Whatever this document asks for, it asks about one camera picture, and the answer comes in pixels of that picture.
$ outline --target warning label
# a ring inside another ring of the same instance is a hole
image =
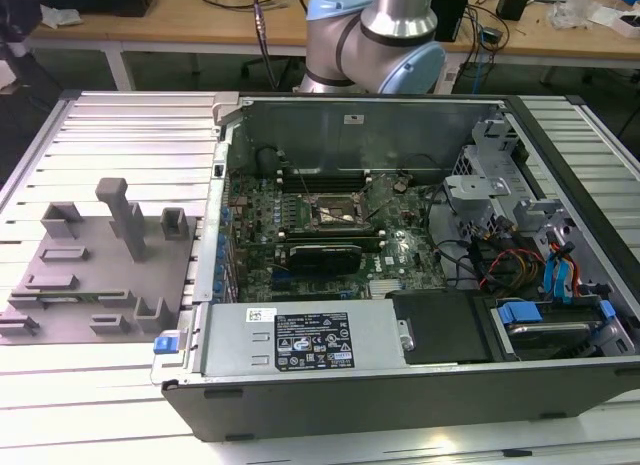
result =
[[[346,313],[276,315],[275,332],[281,372],[355,366]]]

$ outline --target white paper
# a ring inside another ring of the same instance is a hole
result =
[[[613,21],[622,15],[622,11],[616,10],[615,8],[603,7],[602,5],[597,8],[589,17],[594,23],[599,23],[600,25],[604,25],[605,27],[610,27],[613,25]]]
[[[40,5],[42,11],[42,23],[50,28],[64,27],[66,25],[79,25],[82,22],[77,10],[58,10]]]

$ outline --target white sticker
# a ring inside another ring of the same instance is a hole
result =
[[[247,322],[273,322],[277,308],[247,308]]]
[[[364,115],[345,115],[345,125],[362,125],[364,124]]]

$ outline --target blue drive latch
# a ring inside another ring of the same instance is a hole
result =
[[[498,315],[504,325],[542,321],[542,315],[535,302],[507,302],[498,307]]]

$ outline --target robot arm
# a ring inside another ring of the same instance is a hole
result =
[[[311,0],[301,92],[425,93],[445,53],[431,0]]]

